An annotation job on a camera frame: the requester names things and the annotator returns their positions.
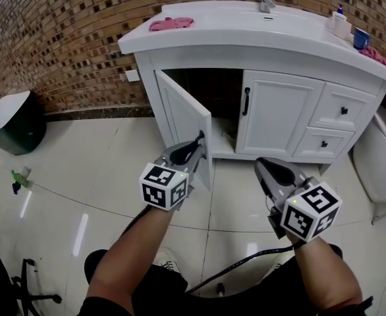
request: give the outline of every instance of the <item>marker cube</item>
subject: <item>marker cube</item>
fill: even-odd
[[[286,200],[281,226],[309,242],[332,226],[342,203],[335,191],[322,182]]]
[[[148,163],[139,185],[144,203],[169,211],[187,197],[188,173]]]

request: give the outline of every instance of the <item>forearm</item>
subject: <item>forearm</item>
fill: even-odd
[[[173,213],[152,207],[124,233],[99,263],[88,297],[113,300],[132,313],[131,295],[150,268]]]
[[[320,310],[362,302],[362,292],[348,265],[321,238],[295,251],[310,301]]]

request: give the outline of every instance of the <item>drawer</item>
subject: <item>drawer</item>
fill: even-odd
[[[309,125],[357,131],[375,99],[369,93],[327,82]]]
[[[336,158],[353,132],[307,127],[293,157]]]

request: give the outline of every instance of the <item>brick wall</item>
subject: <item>brick wall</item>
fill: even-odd
[[[193,0],[0,0],[0,98],[32,90],[47,113],[147,104],[141,82],[120,79],[137,66],[117,40],[177,1]],[[322,15],[344,4],[386,56],[386,0],[276,1]]]

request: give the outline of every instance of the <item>bathroom vanity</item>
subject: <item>bathroom vanity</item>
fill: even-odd
[[[194,23],[149,32],[168,16]],[[386,66],[326,23],[288,7],[266,14],[244,1],[181,3],[163,6],[119,46],[135,54],[165,145],[204,132],[198,173],[211,186],[212,158],[276,157],[326,169],[367,127],[386,93]]]

